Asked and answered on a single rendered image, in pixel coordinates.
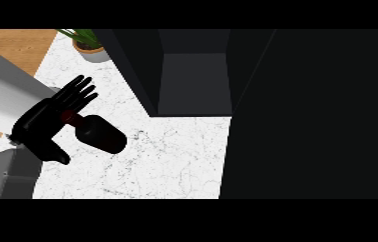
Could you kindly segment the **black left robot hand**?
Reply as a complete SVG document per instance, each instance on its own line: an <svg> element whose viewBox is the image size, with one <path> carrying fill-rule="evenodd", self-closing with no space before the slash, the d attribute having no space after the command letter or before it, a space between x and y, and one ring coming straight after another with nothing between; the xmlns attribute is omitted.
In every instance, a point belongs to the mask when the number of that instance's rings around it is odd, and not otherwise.
<svg viewBox="0 0 378 242"><path fill-rule="evenodd" d="M62 113L67 110L78 113L98 97L90 82L90 77L78 75L59 92L31 107L13 125L11 141L24 145L42 161L56 161L64 165L71 161L52 138L65 126Z"/></svg>

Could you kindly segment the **dark wine bottle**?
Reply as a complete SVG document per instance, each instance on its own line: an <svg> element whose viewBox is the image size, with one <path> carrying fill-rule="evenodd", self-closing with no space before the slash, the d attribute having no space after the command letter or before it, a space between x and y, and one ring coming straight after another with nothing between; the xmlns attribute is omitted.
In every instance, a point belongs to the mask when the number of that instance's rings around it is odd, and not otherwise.
<svg viewBox="0 0 378 242"><path fill-rule="evenodd" d="M99 115L81 116L75 111L67 110L61 120L75 128L75 137L81 143L111 154L124 150L126 134Z"/></svg>

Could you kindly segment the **dark grey cabinet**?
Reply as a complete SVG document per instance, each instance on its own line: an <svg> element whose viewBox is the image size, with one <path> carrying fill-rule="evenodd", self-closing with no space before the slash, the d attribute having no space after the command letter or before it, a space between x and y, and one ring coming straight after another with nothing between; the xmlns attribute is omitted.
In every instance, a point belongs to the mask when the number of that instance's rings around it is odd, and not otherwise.
<svg viewBox="0 0 378 242"><path fill-rule="evenodd" d="M149 116L233 115L272 29L98 29L95 34Z"/></svg>

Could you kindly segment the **dark grey cabinet door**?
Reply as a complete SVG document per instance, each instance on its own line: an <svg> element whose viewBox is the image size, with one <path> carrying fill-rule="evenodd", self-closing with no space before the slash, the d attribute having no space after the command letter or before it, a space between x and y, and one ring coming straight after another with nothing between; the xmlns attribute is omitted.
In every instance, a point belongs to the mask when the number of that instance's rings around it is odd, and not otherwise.
<svg viewBox="0 0 378 242"><path fill-rule="evenodd" d="M220 196L378 198L378 29L276 31L231 120Z"/></svg>

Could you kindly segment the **potted green plant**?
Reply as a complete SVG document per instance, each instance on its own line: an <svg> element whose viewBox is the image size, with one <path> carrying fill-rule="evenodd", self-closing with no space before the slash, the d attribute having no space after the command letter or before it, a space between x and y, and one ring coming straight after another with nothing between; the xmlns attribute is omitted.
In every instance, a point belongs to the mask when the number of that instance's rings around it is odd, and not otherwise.
<svg viewBox="0 0 378 242"><path fill-rule="evenodd" d="M58 32L73 40L74 49L86 61L104 63L111 60L92 29L58 29Z"/></svg>

